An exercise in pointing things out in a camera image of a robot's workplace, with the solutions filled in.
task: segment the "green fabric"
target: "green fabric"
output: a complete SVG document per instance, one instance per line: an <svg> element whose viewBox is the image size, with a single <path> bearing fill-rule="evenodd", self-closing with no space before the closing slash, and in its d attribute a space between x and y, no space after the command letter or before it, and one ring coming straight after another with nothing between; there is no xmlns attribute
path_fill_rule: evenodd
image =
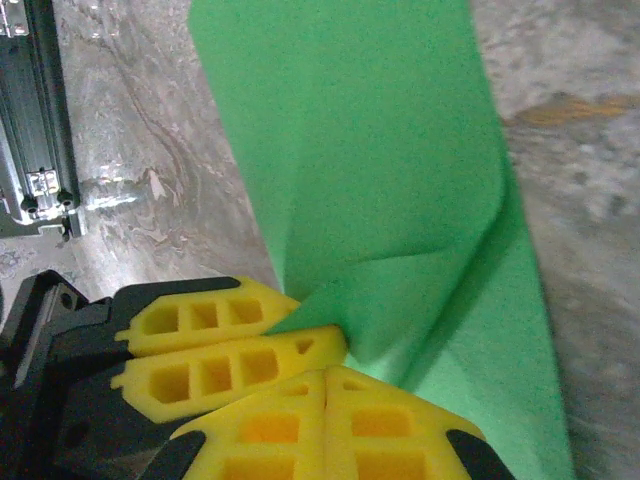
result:
<svg viewBox="0 0 640 480"><path fill-rule="evenodd" d="M194 0L193 38L286 293L348 365L573 477L534 257L466 1Z"/></svg>

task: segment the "marble surface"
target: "marble surface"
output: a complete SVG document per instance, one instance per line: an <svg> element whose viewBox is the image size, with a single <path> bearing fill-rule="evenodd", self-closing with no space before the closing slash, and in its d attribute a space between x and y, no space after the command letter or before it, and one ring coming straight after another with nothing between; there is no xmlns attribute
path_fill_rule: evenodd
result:
<svg viewBox="0 0 640 480"><path fill-rule="evenodd" d="M275 284L188 31L189 0L54 0L87 235L0 241L9 300L54 268ZM576 468L640 478L640 2L474 0L525 197Z"/></svg>

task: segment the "metal bracket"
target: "metal bracket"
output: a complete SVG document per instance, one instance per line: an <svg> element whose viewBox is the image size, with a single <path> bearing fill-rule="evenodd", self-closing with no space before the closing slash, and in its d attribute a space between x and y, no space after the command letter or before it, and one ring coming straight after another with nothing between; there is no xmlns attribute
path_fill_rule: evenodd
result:
<svg viewBox="0 0 640 480"><path fill-rule="evenodd" d="M34 197L52 195L60 191L60 182L55 170L27 173L29 190Z"/></svg>
<svg viewBox="0 0 640 480"><path fill-rule="evenodd" d="M0 0L0 22L0 35L9 38L29 35L24 0Z"/></svg>

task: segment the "gray marble countertop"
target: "gray marble countertop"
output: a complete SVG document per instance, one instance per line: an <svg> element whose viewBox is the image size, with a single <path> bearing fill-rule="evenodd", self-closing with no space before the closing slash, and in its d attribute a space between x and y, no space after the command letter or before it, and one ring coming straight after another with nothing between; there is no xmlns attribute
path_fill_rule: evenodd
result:
<svg viewBox="0 0 640 480"><path fill-rule="evenodd" d="M275 284L189 0L54 0L86 236L0 241L9 301L219 272ZM474 0L526 203L579 478L640 478L640 2Z"/></svg>

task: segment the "green cloth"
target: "green cloth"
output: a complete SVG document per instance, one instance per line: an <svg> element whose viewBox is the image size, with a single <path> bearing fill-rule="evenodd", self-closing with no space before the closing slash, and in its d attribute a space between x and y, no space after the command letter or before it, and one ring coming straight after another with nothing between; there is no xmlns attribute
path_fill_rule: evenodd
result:
<svg viewBox="0 0 640 480"><path fill-rule="evenodd" d="M285 292L347 364L573 478L534 256L462 0L194 0L190 27Z"/></svg>

